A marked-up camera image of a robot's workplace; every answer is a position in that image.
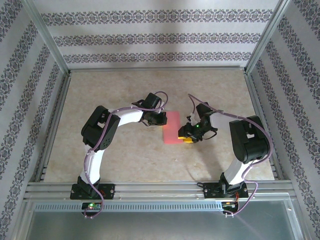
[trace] purple cable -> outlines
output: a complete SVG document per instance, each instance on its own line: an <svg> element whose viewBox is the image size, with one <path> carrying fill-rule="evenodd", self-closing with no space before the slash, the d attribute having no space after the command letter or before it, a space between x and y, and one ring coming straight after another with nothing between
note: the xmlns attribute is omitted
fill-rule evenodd
<svg viewBox="0 0 320 240"><path fill-rule="evenodd" d="M89 185L93 188L93 190L94 190L94 191L100 196L100 198L101 198L101 207L100 207L100 210L99 210L95 215L90 216L90 219L93 219L93 218L95 218L96 216L98 216L98 215L102 212L102 210L103 210L103 208L104 208L104 197L103 197L102 194L99 192L99 190L96 189L96 187L91 183L91 181L90 181L90 179L89 179L89 176L88 176L87 161L88 161L88 157L89 157L89 155L90 155L90 152L91 152L91 151L95 151L95 150L98 148L98 146L101 144L101 142L102 142L102 140L103 140L103 138L104 138L104 136L105 136L105 134L106 134L107 127L108 127L108 125L109 125L111 116L112 116L113 114L116 114L116 113L118 113L118 112L120 112L120 111L123 111L123 110L130 110L130 109L136 109L136 110L142 110L142 111L158 111L158 110L164 109L165 106L166 106L167 103L168 103L169 97L168 97L168 94L166 94L164 91L157 91L155 94L159 94L159 93L162 93L162 94L164 94L164 95L166 96L165 103L164 103L163 106L161 106L161 107L154 108L154 109L149 109L149 108L142 108L142 107L127 106L127 107L121 107L121 108L119 108L119 109L116 109L116 110L112 111L112 112L109 114L109 116L108 116L108 118L107 118L107 120L106 120L106 122L105 122L105 125L104 125L104 127L103 127L103 131L102 131L102 134L101 134L98 142L96 143L96 145L95 145L93 148L90 148L90 149L88 150L87 154L85 155L83 167L84 167L84 174L85 174L86 180L88 181ZM86 214L86 213L87 213L87 210L88 210L88 208L86 208L86 209L84 210L84 217L85 217L85 218L88 217L87 214Z"/></svg>
<svg viewBox="0 0 320 240"><path fill-rule="evenodd" d="M228 210L224 210L225 212L229 213L231 216L237 215L238 213L240 213L240 212L248 205L248 203L249 203L250 200L253 198L253 196L255 195L255 193L256 193L256 191L257 191L257 189L258 189L258 183L257 183L256 181L248 181L248 180L245 180L245 177L246 177L247 173L250 171L250 169L253 168L253 166L255 166L255 165L257 165L257 164L260 164L260 163L268 160L268 159L271 157L271 155L272 155L272 153L273 153L273 151L274 151L274 146L273 146L271 137L269 136L269 134L268 134L259 124L257 124L256 122L254 122L254 121L252 121L252 120L250 120L250 119L248 119L248 118L246 118L246 117L237 116L237 115L234 115L234 114L230 114L230 113L227 113L227 112L224 112L224 111L215 109L215 108L213 108L212 106L209 106L208 104L206 104L205 102L201 101L200 99L196 98L195 96L193 96L193 95L191 95L191 94L188 94L188 97L189 97L190 99L193 98L193 99L197 100L198 102L202 103L203 105L205 105L206 107L212 109L213 111L216 111L217 113L220 113L220 114L222 114L222 115L226 115L226 116L228 116L228 117L232 117L232 118L235 118L235 119L241 119L241 120L247 121L248 123L250 123L250 124L254 125L255 127L257 127L257 128L266 136L266 139L268 140L268 143L269 143L269 151L268 151L267 155L266 155L263 159L255 162L255 163L251 163L251 164L244 170L244 172L243 172L242 175L241 175L241 178L244 180L245 183L255 184L255 189L253 190L251 196L248 198L248 200L245 202L245 204L244 204L238 211L236 211L236 212L231 212L231 211L228 211Z"/></svg>

